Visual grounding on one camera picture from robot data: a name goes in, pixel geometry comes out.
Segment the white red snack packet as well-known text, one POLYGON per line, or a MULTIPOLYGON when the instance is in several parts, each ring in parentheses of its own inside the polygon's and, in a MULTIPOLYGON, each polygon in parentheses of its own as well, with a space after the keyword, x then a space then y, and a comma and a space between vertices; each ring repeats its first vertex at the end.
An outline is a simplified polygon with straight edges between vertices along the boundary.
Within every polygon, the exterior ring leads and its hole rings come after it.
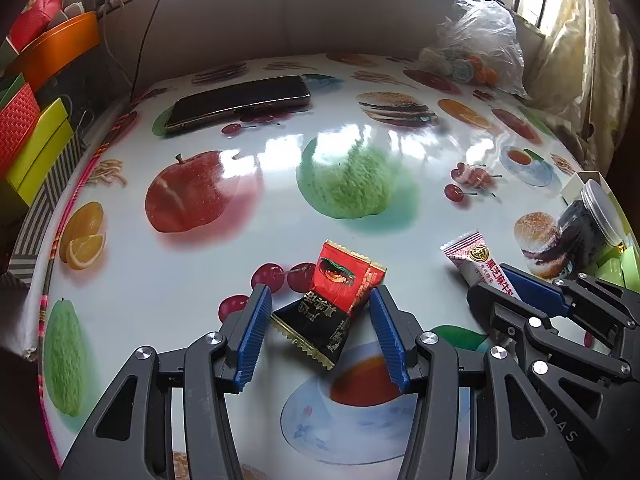
POLYGON ((458 269, 469 286, 486 283, 513 298, 520 298, 480 232, 472 231, 450 240, 442 245, 440 251, 458 269))

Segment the red black candy packet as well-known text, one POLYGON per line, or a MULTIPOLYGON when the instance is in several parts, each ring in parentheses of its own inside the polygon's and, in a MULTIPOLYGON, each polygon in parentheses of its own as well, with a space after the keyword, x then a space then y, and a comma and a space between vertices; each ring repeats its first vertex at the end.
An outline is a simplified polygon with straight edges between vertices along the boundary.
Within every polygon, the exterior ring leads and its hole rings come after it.
POLYGON ((308 292, 274 311, 270 322, 294 346, 332 370, 352 321, 385 274, 382 264, 327 240, 314 265, 308 292))

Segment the green cosmetic jar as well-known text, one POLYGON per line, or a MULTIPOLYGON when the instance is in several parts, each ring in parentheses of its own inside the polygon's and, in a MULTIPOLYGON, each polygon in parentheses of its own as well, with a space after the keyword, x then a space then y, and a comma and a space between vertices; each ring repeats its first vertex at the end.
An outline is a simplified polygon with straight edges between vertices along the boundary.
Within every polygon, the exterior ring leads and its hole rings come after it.
POLYGON ((596 271, 596 277, 633 292, 640 292, 639 253, 628 247, 617 255, 604 260, 596 271))

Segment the green cardboard box tray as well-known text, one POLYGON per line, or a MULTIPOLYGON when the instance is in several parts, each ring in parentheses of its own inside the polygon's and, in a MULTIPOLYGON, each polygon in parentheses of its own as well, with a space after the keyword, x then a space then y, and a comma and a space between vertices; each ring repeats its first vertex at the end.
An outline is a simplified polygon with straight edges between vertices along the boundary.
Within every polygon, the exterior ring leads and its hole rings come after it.
POLYGON ((581 200, 605 237, 608 249, 598 257, 597 266, 628 247, 635 247, 639 252, 639 242, 622 206, 600 172, 574 172, 562 188, 561 196, 567 204, 581 200))

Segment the cream patterned curtain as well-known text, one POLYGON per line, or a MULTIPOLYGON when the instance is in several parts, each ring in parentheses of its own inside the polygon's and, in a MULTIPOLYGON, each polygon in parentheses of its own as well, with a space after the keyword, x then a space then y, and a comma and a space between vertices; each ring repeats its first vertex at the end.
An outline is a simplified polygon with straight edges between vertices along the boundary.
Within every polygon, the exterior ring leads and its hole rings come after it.
POLYGON ((608 0, 547 0, 526 107, 585 169, 607 174, 637 94, 639 53, 608 0))

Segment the striped black white box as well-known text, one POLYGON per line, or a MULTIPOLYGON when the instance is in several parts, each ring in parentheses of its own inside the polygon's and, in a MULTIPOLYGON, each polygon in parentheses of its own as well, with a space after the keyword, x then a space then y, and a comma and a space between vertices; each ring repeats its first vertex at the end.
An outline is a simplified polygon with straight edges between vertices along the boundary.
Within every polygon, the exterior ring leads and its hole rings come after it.
POLYGON ((79 136, 72 136, 43 180, 18 233, 8 270, 1 275, 2 289, 29 289, 32 284, 53 211, 86 148, 79 136))

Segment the clear plastic bag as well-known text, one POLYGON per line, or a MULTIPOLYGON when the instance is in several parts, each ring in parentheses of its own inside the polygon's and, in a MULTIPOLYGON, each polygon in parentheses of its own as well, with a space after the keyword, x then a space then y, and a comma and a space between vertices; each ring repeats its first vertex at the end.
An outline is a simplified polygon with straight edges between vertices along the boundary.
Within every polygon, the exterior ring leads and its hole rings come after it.
POLYGON ((525 60, 511 13, 492 0, 454 0, 419 61, 430 72, 526 99, 525 60))

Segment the fruit print tablecloth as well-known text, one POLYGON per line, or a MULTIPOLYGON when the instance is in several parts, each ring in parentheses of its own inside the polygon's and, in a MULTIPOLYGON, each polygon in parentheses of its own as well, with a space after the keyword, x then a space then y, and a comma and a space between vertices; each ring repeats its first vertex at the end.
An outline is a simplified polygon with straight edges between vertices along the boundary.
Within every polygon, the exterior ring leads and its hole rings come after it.
MULTIPOLYGON (((534 386, 537 360, 521 361, 515 340, 476 319, 472 286, 440 248, 478 231, 500 266, 546 282, 597 278, 598 260, 577 273, 536 260, 576 171, 588 170, 517 99, 401 58, 275 58, 209 87, 163 81, 118 118, 62 205, 39 335, 41 405, 61 468, 137 348, 189 347, 260 284, 271 314, 292 304, 327 240, 385 266, 378 287, 424 330, 458 349, 505 348, 534 386), (306 106, 165 131, 185 96, 295 75, 306 106)), ((401 479, 418 397, 390 380, 369 300, 332 370, 269 318, 252 379, 224 397, 240 479, 401 479)), ((193 479, 180 389, 171 441, 171 479, 193 479)))

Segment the yellow-green box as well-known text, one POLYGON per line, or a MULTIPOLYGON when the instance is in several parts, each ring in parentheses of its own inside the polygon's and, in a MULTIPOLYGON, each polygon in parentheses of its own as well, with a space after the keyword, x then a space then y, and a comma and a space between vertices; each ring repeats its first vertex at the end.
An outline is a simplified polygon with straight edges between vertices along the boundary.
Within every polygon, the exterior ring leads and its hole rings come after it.
POLYGON ((41 113, 32 135, 1 179, 6 188, 2 194, 11 200, 16 198, 20 205, 32 206, 44 179, 73 135, 65 104, 58 98, 41 113))

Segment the red woven box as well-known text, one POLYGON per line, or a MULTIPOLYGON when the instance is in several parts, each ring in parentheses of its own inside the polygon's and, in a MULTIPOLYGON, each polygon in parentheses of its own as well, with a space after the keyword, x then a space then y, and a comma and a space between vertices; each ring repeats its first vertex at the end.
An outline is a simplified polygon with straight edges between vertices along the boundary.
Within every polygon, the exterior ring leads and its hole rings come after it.
POLYGON ((1 110, 1 175, 4 176, 32 134, 40 107, 28 82, 24 82, 1 110))

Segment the black smartphone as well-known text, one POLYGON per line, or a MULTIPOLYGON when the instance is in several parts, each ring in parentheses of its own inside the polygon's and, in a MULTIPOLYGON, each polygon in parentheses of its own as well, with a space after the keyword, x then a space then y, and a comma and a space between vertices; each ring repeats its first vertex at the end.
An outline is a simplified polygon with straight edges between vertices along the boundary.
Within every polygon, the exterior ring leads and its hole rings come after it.
POLYGON ((232 84, 185 96, 175 102, 164 128, 189 131, 216 120, 248 112, 306 106, 311 94, 301 76, 281 76, 232 84))

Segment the orange storage box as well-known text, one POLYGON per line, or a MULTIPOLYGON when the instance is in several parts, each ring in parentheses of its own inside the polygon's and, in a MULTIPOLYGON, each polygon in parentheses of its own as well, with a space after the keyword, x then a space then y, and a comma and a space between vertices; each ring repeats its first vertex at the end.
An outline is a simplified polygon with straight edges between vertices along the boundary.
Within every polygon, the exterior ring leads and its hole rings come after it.
POLYGON ((36 92, 68 64, 99 44, 96 12, 79 14, 32 41, 8 66, 4 76, 23 75, 36 92))

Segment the red paper bag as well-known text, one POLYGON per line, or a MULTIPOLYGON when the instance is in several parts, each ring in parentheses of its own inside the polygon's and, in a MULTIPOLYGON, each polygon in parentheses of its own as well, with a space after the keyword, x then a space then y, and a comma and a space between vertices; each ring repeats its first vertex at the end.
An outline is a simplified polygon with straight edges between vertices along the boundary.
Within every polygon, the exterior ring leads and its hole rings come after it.
POLYGON ((17 52, 49 26, 55 14, 62 10, 63 0, 28 0, 21 14, 10 28, 8 39, 17 52))

